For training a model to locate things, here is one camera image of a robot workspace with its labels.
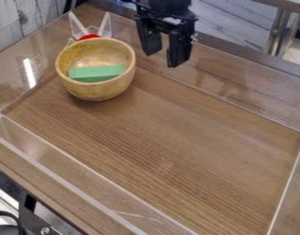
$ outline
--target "sponge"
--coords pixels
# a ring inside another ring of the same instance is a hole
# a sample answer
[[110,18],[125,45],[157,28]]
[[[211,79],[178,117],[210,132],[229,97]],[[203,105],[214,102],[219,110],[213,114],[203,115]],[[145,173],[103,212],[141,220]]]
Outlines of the sponge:
[[98,83],[107,81],[126,71],[125,65],[105,65],[94,67],[71,68],[69,77],[79,82]]

